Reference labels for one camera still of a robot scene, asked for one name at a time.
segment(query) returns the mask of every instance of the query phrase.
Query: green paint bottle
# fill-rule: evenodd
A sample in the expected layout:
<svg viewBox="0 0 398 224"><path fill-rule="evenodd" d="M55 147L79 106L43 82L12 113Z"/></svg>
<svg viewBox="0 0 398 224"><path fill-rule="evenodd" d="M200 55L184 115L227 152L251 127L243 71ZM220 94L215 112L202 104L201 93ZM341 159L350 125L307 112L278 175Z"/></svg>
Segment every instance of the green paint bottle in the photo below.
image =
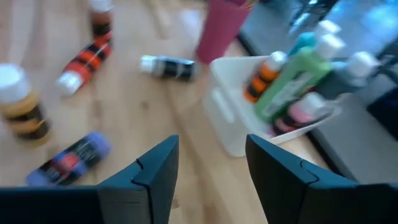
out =
<svg viewBox="0 0 398 224"><path fill-rule="evenodd" d="M302 48L254 105L258 117L266 122L273 121L290 102L331 72L330 60L344 46L341 39L327 34L315 47Z"/></svg>

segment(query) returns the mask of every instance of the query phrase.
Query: acrylic paint bottle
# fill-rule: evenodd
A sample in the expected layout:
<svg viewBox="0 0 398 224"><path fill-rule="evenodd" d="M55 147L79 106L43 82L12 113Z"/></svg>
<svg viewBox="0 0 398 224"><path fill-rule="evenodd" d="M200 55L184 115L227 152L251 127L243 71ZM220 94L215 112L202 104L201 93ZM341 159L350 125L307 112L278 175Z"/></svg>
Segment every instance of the acrylic paint bottle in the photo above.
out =
<svg viewBox="0 0 398 224"><path fill-rule="evenodd" d="M17 65L0 64L0 111L18 139L39 146L50 138L49 122L32 90L25 71Z"/></svg>
<svg viewBox="0 0 398 224"><path fill-rule="evenodd" d="M88 2L91 7L90 23L93 38L108 34L110 40L113 18L111 0L89 0Z"/></svg>
<svg viewBox="0 0 398 224"><path fill-rule="evenodd" d="M29 186L69 185L105 158L111 150L106 138L92 132L32 171Z"/></svg>
<svg viewBox="0 0 398 224"><path fill-rule="evenodd" d="M379 61L370 53L356 52L347 62L333 62L333 71L314 88L328 100L342 93L354 93L368 84Z"/></svg>
<svg viewBox="0 0 398 224"><path fill-rule="evenodd" d="M330 60L345 46L334 35L324 35L313 47L304 47L290 58L270 88L254 105L259 118L271 122L287 105L314 87L332 70Z"/></svg>
<svg viewBox="0 0 398 224"><path fill-rule="evenodd" d="M260 96L278 77L281 68L287 61L287 56L281 51L270 54L269 58L251 78L249 85L244 90L244 96L252 103L259 100Z"/></svg>
<svg viewBox="0 0 398 224"><path fill-rule="evenodd" d="M286 113L272 124L276 136L306 127L317 122L330 112L324 97L318 93L307 93L289 106Z"/></svg>
<svg viewBox="0 0 398 224"><path fill-rule="evenodd" d="M289 56L297 54L303 47L314 47L323 35L337 34L341 30L340 26L332 21L320 21L313 32L302 33L294 43Z"/></svg>
<svg viewBox="0 0 398 224"><path fill-rule="evenodd" d="M192 81L199 75L200 68L192 60L144 55L141 57L141 71L160 78Z"/></svg>
<svg viewBox="0 0 398 224"><path fill-rule="evenodd" d="M83 84L89 82L100 66L111 54L111 44L106 38L96 38L87 45L63 69L56 86L65 96L73 95Z"/></svg>

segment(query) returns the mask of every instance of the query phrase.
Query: light wood surface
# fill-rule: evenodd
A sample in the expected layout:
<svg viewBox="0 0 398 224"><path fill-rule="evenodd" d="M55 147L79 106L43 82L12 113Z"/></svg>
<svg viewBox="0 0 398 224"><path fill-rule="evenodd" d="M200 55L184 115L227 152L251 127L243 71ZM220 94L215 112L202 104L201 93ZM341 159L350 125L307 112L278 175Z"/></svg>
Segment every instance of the light wood surface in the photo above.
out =
<svg viewBox="0 0 398 224"><path fill-rule="evenodd" d="M30 171L92 130L105 133L113 151L77 184L97 184L167 136L179 134L180 169L170 223L265 223L246 159L226 155L203 112L207 69L195 83L139 72L144 54L194 58L206 6L200 0L160 2L114 0L113 54L92 83L61 98L55 80L90 42L86 2L0 1L0 62L27 70L53 127L50 142L27 149L1 125L0 185L24 185ZM235 42L227 55L244 52ZM305 137L282 147L325 167Z"/></svg>

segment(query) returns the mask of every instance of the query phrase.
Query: pink cup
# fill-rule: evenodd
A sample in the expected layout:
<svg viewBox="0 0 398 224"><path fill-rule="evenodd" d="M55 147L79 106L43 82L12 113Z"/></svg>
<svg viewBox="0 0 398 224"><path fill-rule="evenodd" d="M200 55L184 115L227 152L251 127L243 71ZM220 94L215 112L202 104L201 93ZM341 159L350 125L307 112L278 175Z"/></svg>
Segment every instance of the pink cup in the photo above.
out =
<svg viewBox="0 0 398 224"><path fill-rule="evenodd" d="M196 49L199 60L209 64L222 57L237 36L250 9L241 7L245 0L209 0L209 10Z"/></svg>

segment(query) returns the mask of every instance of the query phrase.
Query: white plastic bin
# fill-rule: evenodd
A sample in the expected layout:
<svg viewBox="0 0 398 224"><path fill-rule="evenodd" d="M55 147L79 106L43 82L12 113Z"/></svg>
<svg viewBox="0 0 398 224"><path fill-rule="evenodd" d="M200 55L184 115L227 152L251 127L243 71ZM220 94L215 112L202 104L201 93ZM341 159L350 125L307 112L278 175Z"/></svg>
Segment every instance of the white plastic bin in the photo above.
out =
<svg viewBox="0 0 398 224"><path fill-rule="evenodd" d="M340 112L339 107L330 102L333 112L326 119L272 138L270 124L256 116L253 104L243 95L248 78L266 58L267 56L225 57L214 60L210 65L210 83L203 106L222 145L235 157L245 156L247 134L256 134L273 144L280 144L305 134Z"/></svg>

